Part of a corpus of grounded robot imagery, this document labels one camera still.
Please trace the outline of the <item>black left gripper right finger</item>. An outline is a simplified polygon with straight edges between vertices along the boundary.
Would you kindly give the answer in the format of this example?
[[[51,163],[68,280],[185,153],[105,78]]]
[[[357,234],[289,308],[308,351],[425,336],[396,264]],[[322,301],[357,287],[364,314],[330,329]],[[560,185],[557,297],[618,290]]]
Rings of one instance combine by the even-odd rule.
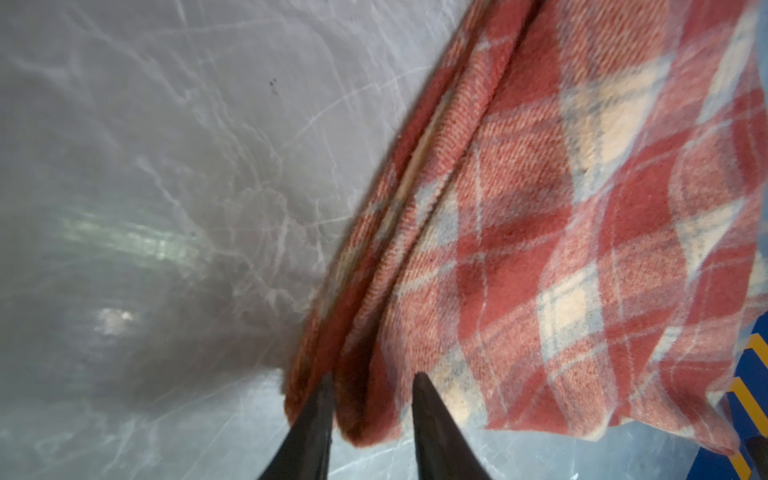
[[[415,375],[412,396],[418,478],[490,480],[426,373]]]

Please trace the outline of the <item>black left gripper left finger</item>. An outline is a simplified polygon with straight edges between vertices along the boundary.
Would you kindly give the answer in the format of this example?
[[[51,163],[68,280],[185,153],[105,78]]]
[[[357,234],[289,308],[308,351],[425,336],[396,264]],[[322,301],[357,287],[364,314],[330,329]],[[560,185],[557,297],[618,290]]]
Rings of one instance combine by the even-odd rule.
[[[334,418],[334,390],[326,374],[307,399],[259,480],[328,478]]]

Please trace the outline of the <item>red plaid skirt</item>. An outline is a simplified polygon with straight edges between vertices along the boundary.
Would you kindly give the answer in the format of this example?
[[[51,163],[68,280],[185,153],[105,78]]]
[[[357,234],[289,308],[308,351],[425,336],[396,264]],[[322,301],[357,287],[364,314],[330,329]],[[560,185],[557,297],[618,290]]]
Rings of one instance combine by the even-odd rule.
[[[767,308],[756,1],[476,1],[307,318],[357,446],[429,375],[460,424],[732,454],[719,409]]]

